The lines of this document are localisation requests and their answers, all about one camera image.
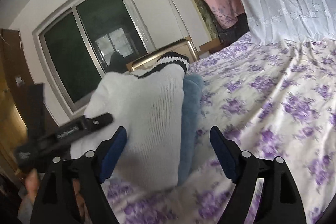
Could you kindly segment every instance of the white sock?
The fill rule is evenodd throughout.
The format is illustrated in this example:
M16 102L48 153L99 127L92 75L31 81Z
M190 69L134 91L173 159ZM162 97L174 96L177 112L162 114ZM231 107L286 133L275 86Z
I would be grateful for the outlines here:
M95 150L123 126L128 140L115 173L150 191L176 186L183 78L188 65L188 58L169 52L150 70L137 71L137 76L107 73L84 114L95 117L109 112L114 122L73 143L71 157Z

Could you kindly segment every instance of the window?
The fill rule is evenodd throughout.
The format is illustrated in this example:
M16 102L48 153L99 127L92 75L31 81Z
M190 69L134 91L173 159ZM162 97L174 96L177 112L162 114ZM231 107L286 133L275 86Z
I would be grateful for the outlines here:
M37 36L55 93L72 113L86 105L109 71L155 50L132 0L70 0Z

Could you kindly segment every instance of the black stripe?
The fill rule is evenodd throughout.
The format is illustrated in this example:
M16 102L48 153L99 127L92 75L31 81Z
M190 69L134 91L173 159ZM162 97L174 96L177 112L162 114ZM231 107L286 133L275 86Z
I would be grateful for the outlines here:
M162 63L162 64L159 64L157 65L155 68L153 68L152 70L150 71L147 71L144 75L141 75L141 76L137 76L139 79L141 78L144 78L144 77L147 77L148 75L151 75L153 74L154 72L158 72L160 70L162 70L164 67L166 67L167 65L170 65L170 64L176 64L176 65L179 65L182 67L182 69L184 70L184 75L186 74L187 72L187 67L185 65L185 63L183 61L180 61L180 60L174 60L174 61L170 61L168 63Z
M165 57L184 59L184 60L186 60L188 62L188 66L189 66L189 58L186 57L186 56L184 56L184 55L178 54L177 52L166 52L165 54L163 54L158 59L157 62L159 62L161 59L163 59ZM134 76L138 77L139 79L145 78L145 77L147 77L148 75L151 75L154 72L158 72L158 71L162 70L165 66L167 66L169 64L179 65L184 70L184 75L186 74L186 72L188 70L188 66L183 61L181 61L181 60L173 60L173 61L161 63L161 64L157 65L156 67L153 67L151 70L147 71L144 75L140 75L140 76L134 75Z

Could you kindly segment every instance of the glass pane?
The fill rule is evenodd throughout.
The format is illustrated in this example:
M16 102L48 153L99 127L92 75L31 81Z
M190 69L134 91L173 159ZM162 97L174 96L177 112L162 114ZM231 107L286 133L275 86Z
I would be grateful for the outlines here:
M109 65L111 55L115 52L110 42L109 36L105 35L101 38L98 38L95 42L97 43L100 53L102 57L104 58L105 62L107 63L107 65Z
M44 34L45 41L62 83L73 102L95 90L101 80L73 13L66 15Z
M122 28L113 31L109 34L112 45L114 45L115 49L123 56L129 56L134 53L132 50L131 43L128 41L124 30Z
M123 0L86 0L76 8L105 72L123 73L147 54Z

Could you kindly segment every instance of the wooden door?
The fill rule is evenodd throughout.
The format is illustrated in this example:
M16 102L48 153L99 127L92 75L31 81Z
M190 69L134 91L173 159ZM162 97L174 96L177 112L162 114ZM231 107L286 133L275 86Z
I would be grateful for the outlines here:
M16 171L13 149L26 139L26 124L29 124L30 106L26 90L33 79L26 63L18 31L0 30L0 151ZM50 133L58 128L45 107L45 130Z

